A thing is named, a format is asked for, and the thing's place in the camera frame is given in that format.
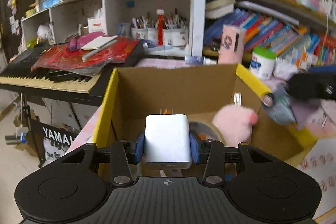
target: pink box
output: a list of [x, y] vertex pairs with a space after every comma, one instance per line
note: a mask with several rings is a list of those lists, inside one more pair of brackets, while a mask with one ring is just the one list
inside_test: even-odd
[[218, 64], [236, 64], [242, 62], [245, 34], [245, 29], [223, 25]]

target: white power adapter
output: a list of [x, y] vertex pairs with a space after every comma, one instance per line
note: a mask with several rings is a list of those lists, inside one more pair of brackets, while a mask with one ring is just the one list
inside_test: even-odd
[[153, 170], [190, 167], [191, 151], [186, 115], [147, 116], [144, 162], [147, 168]]

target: electronic keyboard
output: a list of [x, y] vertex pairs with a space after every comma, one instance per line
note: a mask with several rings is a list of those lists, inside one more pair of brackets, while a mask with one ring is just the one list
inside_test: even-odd
[[138, 43], [123, 64], [107, 64], [101, 73], [83, 76], [56, 69], [31, 70], [35, 62], [52, 46], [36, 46], [16, 57], [0, 74], [0, 89], [43, 98], [100, 106], [113, 68], [135, 66], [144, 56]]

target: round pad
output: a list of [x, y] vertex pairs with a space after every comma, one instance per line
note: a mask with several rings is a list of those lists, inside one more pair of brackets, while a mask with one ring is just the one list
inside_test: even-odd
[[59, 177], [42, 182], [39, 191], [46, 198], [61, 199], [71, 196], [77, 188], [77, 183], [73, 179]]
[[258, 184], [261, 193], [269, 198], [289, 198], [296, 193], [296, 184], [287, 178], [268, 177]]
[[312, 217], [321, 199], [312, 177], [280, 162], [253, 164], [231, 181], [229, 195], [244, 214], [272, 223]]
[[68, 222], [90, 214], [104, 201], [105, 183], [87, 168], [73, 164], [48, 167], [27, 176], [16, 187], [16, 204], [24, 218]]

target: green lid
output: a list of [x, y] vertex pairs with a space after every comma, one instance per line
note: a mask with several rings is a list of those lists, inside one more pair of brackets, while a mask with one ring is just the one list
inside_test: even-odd
[[277, 57], [274, 52], [266, 48], [262, 48], [262, 47], [253, 48], [253, 52], [257, 55], [260, 55], [262, 57], [269, 58], [269, 59], [275, 59]]

